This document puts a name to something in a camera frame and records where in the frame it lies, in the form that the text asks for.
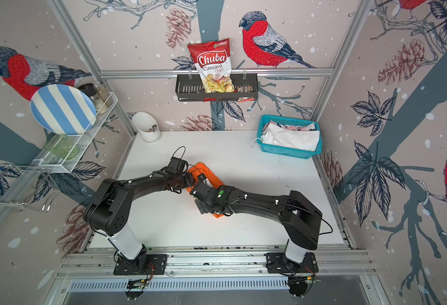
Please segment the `white cloth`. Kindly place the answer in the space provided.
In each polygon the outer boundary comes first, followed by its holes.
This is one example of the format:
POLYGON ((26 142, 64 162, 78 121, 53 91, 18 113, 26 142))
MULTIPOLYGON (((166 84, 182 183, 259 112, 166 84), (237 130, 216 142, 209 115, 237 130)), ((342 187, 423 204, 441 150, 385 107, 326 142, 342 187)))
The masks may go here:
POLYGON ((320 131, 292 131, 279 128, 271 123, 266 124, 261 135, 258 136, 263 144, 298 149, 302 151, 315 151, 319 140, 320 131))

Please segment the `pink shark print shorts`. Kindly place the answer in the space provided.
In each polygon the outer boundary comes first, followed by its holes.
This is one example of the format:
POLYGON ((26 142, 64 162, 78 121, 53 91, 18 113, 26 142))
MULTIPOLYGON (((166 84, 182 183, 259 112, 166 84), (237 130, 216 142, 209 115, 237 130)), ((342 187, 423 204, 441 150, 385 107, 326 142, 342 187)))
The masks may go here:
POLYGON ((271 121, 272 124, 277 125, 279 128, 285 129, 285 130, 292 130, 292 131, 316 131, 317 128, 315 126, 315 123, 308 124, 307 126, 296 126, 296 125, 286 125, 282 123, 277 123, 274 121, 271 121))

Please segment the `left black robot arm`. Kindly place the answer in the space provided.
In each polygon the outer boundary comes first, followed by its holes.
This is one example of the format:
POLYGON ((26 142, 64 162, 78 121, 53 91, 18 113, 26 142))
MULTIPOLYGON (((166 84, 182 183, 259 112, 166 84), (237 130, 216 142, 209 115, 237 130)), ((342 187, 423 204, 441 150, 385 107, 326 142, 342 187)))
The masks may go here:
POLYGON ((172 157, 169 165, 137 179, 105 179, 86 207, 83 219, 115 247, 128 262, 144 265, 145 246, 129 227, 132 203, 152 193, 170 191, 180 194, 194 185, 187 161, 172 157))

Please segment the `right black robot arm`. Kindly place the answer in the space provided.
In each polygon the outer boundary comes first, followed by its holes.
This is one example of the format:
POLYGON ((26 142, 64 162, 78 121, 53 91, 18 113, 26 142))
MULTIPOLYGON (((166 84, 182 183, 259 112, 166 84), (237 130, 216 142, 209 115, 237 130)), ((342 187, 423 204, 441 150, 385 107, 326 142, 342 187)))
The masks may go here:
POLYGON ((199 181, 190 195, 202 214, 250 214, 280 223, 289 241, 285 257, 295 264, 303 263, 306 254, 316 250, 322 223, 322 212, 302 193, 291 191, 288 195, 270 196, 255 194, 233 186, 219 188, 199 181))

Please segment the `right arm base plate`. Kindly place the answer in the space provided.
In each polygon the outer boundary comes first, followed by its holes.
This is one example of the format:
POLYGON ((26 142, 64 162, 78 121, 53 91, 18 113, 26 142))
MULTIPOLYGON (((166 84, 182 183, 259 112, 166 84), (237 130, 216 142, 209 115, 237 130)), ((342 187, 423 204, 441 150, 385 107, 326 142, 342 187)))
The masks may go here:
POLYGON ((277 273, 287 277, 298 273, 317 273, 319 268, 314 253, 306 253, 301 263, 288 259, 284 253, 269 252, 265 254, 266 269, 269 273, 277 273))

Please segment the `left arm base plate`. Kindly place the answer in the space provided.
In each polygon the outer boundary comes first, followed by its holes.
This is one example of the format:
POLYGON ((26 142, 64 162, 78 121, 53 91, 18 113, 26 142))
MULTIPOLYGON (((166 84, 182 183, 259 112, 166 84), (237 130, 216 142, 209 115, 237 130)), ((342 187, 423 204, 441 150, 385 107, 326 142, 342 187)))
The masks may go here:
POLYGON ((166 269, 166 254, 141 254, 135 260, 117 256, 113 274, 115 276, 163 275, 166 269))

